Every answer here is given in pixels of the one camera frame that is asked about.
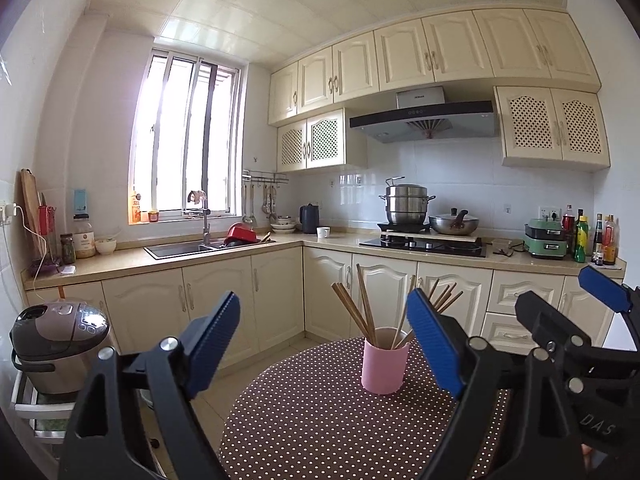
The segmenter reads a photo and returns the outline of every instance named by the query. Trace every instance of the green electric appliance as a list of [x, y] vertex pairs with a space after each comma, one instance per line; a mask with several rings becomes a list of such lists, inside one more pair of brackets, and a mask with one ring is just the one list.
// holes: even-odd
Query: green electric appliance
[[566, 237], [562, 224], [545, 218], [532, 218], [524, 226], [524, 247], [534, 258], [562, 260]]

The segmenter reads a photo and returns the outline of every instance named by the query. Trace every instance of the window frame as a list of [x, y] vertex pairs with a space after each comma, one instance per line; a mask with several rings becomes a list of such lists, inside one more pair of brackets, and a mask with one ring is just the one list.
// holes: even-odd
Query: window frame
[[[193, 54], [188, 54], [186, 52], [178, 52], [177, 50], [171, 50], [168, 48], [158, 48], [154, 47], [151, 50], [149, 55], [149, 61], [146, 67], [145, 72], [145, 81], [148, 78], [151, 65], [153, 63], [154, 57], [164, 57], [166, 58], [166, 66], [164, 69], [164, 74], [162, 76], [162, 89], [160, 99], [158, 101], [158, 111], [156, 113], [156, 122], [152, 125], [152, 130], [154, 133], [154, 143], [153, 143], [153, 151], [152, 151], [152, 165], [151, 165], [151, 176], [149, 177], [151, 180], [151, 203], [152, 208], [157, 206], [157, 185], [158, 185], [158, 151], [159, 151], [159, 141], [160, 141], [160, 118], [162, 114], [162, 102], [164, 101], [164, 91], [166, 89], [166, 85], [168, 82], [169, 74], [171, 72], [171, 66], [174, 59], [181, 59], [185, 61], [189, 61], [194, 63], [191, 75], [191, 82], [189, 88], [189, 98], [188, 98], [188, 108], [186, 111], [186, 123], [185, 123], [185, 135], [184, 135], [184, 145], [183, 145], [183, 154], [182, 154], [182, 204], [186, 204], [187, 193], [186, 189], [186, 178], [185, 178], [185, 170], [187, 164], [187, 156], [188, 156], [188, 142], [189, 142], [189, 128], [191, 123], [191, 107], [193, 105], [193, 96], [196, 89], [196, 83], [198, 79], [198, 74], [200, 71], [200, 67], [202, 64], [208, 64], [211, 66], [211, 74], [209, 79], [209, 93], [207, 95], [207, 108], [205, 112], [205, 126], [203, 132], [203, 149], [202, 149], [202, 180], [201, 180], [201, 189], [204, 190], [204, 187], [208, 188], [208, 173], [209, 173], [209, 138], [210, 138], [210, 123], [211, 123], [211, 104], [213, 98], [213, 91], [215, 90], [215, 82], [216, 75], [218, 74], [218, 70], [220, 68], [224, 69], [225, 72], [230, 72], [232, 77], [232, 92], [231, 92], [231, 103], [230, 103], [230, 117], [229, 117], [229, 139], [228, 139], [228, 175], [226, 179], [226, 203], [227, 209], [220, 211], [211, 211], [210, 218], [229, 218], [236, 217], [238, 214], [236, 213], [237, 209], [237, 193], [236, 193], [236, 184], [238, 182], [238, 176], [236, 173], [238, 172], [238, 136], [239, 136], [239, 116], [240, 116], [240, 92], [241, 92], [241, 84], [242, 84], [242, 67], [234, 66], [228, 62], [220, 63], [216, 60], [213, 60], [209, 57], [203, 56], [195, 56]], [[130, 168], [130, 191], [133, 191], [134, 184], [134, 176], [135, 176], [135, 160], [136, 160], [136, 149], [137, 143], [133, 144], [134, 149], [132, 150], [130, 160], [131, 160], [131, 168]], [[172, 209], [172, 210], [158, 210], [159, 211], [159, 220], [160, 221], [175, 221], [175, 220], [189, 220], [189, 219], [201, 219], [202, 212], [198, 209]]]

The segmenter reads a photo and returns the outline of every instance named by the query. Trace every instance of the blue gripper pad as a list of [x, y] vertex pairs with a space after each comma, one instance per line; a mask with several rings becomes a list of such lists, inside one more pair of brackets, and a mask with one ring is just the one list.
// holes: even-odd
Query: blue gripper pad
[[447, 390], [456, 399], [460, 398], [464, 390], [464, 384], [460, 379], [462, 353], [441, 325], [441, 321], [453, 323], [457, 321], [437, 314], [419, 288], [409, 294], [406, 304], [406, 317], [411, 328], [414, 329], [415, 338], [422, 347], [422, 352], [436, 377], [438, 386]]
[[628, 294], [622, 285], [591, 266], [580, 271], [578, 282], [584, 290], [614, 312], [628, 312], [631, 308]]
[[189, 399], [209, 387], [239, 322], [240, 300], [226, 292], [211, 314], [191, 321], [180, 336], [188, 363], [183, 388]]

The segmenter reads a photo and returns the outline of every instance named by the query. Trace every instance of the green bottle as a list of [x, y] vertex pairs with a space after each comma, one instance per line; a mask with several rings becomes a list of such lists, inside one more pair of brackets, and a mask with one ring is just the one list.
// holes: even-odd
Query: green bottle
[[580, 217], [576, 230], [574, 260], [579, 264], [583, 264], [587, 259], [587, 240], [589, 239], [589, 225], [587, 224], [586, 216]]

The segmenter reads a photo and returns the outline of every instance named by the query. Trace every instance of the drawer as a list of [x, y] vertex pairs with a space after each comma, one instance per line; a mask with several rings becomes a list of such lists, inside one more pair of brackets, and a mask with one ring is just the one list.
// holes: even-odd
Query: drawer
[[516, 300], [520, 294], [528, 290], [532, 290], [547, 303], [558, 308], [563, 285], [564, 276], [496, 270], [487, 312], [515, 316]]
[[524, 328], [515, 316], [492, 314], [484, 316], [481, 336], [496, 350], [512, 354], [528, 354], [538, 346], [531, 338], [529, 330]]

